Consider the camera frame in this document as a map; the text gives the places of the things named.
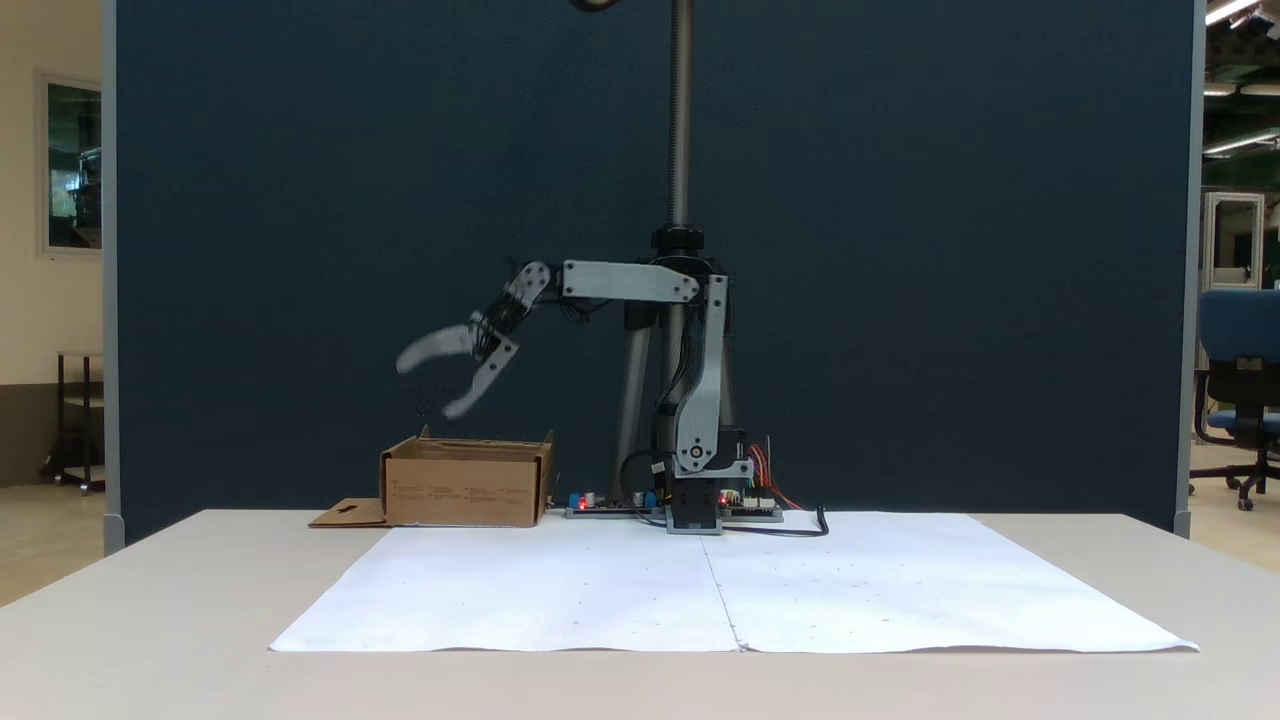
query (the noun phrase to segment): wall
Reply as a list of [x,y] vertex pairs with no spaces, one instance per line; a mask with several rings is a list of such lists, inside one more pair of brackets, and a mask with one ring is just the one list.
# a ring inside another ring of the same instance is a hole
[[[1194,3],[803,6],[700,4],[694,120],[740,419],[788,495],[1170,527]],[[644,0],[122,4],[129,539],[375,493],[378,452],[470,372],[393,359],[492,300],[504,256],[646,255],[667,23]],[[603,488],[620,324],[540,313],[474,414],[425,419],[554,428],[561,489]]]
[[54,436],[59,350],[102,346],[97,258],[40,258],[35,72],[99,79],[100,0],[0,3],[0,487],[36,479]]

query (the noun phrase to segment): office chair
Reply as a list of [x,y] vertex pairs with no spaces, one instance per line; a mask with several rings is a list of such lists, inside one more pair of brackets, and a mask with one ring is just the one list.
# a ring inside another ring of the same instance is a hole
[[[1201,296],[1201,345],[1208,355],[1208,370],[1196,370],[1196,434],[1213,445],[1253,450],[1253,465],[1228,465],[1192,470],[1196,478],[1226,478],[1226,487],[1240,491],[1235,506],[1253,510],[1249,491],[1266,495],[1267,478],[1280,477],[1280,468],[1267,462],[1267,448],[1280,438],[1280,290],[1211,290]],[[1204,397],[1230,402],[1235,410],[1208,416],[1208,425],[1230,433],[1216,438],[1204,432]],[[1238,479],[1245,477],[1243,483]]]

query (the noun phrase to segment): white paper sheet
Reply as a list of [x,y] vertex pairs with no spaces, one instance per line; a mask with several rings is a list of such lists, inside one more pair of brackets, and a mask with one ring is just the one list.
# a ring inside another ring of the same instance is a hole
[[965,515],[827,518],[824,538],[557,515],[530,529],[397,528],[271,648],[1194,647]]
[[[787,527],[813,528],[812,514]],[[829,512],[831,534],[703,544],[741,643],[765,652],[1196,647],[968,515]]]
[[530,529],[394,528],[271,644],[372,652],[462,647],[723,651],[736,644],[699,538],[631,520],[563,518]]

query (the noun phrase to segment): beige wall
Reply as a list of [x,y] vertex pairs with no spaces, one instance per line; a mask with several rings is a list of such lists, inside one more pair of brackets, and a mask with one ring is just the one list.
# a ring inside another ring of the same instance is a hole
[[101,0],[0,0],[0,386],[56,380],[102,346],[102,264],[36,241],[36,69],[101,81]]

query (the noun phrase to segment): white table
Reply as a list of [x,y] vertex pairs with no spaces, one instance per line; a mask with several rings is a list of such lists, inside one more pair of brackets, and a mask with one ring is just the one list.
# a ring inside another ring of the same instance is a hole
[[0,717],[1280,717],[1280,575],[1126,518],[975,515],[1201,653],[273,653],[385,532],[315,514],[201,512],[0,609]]

